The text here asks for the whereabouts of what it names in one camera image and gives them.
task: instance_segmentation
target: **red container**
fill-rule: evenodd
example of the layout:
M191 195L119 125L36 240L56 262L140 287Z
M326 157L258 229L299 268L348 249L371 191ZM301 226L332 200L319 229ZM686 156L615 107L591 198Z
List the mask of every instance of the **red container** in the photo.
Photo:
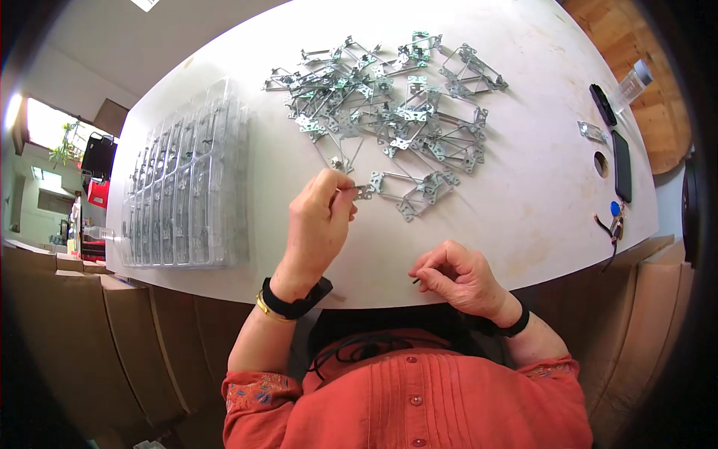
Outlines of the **red container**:
M88 201L94 205L98 205L101 208L107 209L107 196L110 193L110 182L105 181L103 184L98 184L95 181L90 181L90 187L88 188Z

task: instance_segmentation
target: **woman's left hand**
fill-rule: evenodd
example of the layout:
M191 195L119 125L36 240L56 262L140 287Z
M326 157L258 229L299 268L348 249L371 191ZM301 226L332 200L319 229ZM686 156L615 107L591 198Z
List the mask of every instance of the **woman's left hand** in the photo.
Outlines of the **woman's left hand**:
M347 175L325 168L289 204L286 252L270 283L280 300L306 297L341 251L357 212L354 185Z

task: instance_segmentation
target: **gold bangle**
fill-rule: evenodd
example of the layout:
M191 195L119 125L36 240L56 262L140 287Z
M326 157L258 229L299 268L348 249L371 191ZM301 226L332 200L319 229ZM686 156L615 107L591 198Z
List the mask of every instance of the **gold bangle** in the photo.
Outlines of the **gold bangle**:
M267 304L264 304L264 299L262 298L262 290L259 290L259 293L257 293L257 305L260 309L262 309L262 312L264 312L264 315L267 315L277 321L280 321L282 323L294 323L297 320L287 320L286 318L280 317L278 314L276 314L273 310L270 310L269 307L267 307Z

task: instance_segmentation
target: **water bottle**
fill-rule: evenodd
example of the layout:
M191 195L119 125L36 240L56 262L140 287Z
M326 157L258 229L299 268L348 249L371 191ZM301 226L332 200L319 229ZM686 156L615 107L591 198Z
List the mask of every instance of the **water bottle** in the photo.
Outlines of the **water bottle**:
M621 84L608 96L613 113L618 115L623 112L645 90L645 87L651 84L651 81L653 81L651 70L643 60L638 60Z
M100 226L86 226L83 228L83 233L97 240L112 240L115 234L112 229L101 228Z

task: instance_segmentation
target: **white tabletop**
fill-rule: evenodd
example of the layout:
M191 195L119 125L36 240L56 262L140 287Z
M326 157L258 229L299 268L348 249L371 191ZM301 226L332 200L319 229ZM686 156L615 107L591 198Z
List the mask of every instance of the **white tabletop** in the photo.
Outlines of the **white tabletop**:
M108 268L174 290L253 302L261 280L272 274L284 253L289 202L324 167L311 141L286 117L285 92L260 91L262 81L272 68L298 69L301 49L336 47L348 34L364 47L382 42L386 52L380 56L395 57L395 49L410 42L415 30L443 34L442 44L449 51L466 42L509 83L505 93L485 94L477 102L489 110L485 164L472 175L459 173L461 184L411 223L404 222L396 201L377 196L358 201L347 243L325 274L334 291L320 307L439 302L431 293L418 293L406 272L418 255L445 239L481 250L499 283L510 290L608 258L612 247L592 214L610 221L610 202L617 200L612 150L581 136L577 121L609 131L588 86L597 83L611 91L617 81L555 1L364 0L349 7L295 0L217 37L157 83L130 110L113 168L107 225L118 233L121 180L134 167L136 150L150 128L214 81L227 75L238 79L243 99L255 114L247 192L249 266L134 269L122 266L118 246L108 242ZM434 58L439 64L444 59L437 53ZM432 72L437 67L429 66ZM440 108L445 101L456 100L444 97ZM619 251L658 229L643 140L630 109L623 114L617 130L630 145L633 201L626 208ZM372 171L395 168L374 139L367 138L364 145L350 175L358 184L368 183ZM596 151L608 160L606 179L594 167Z

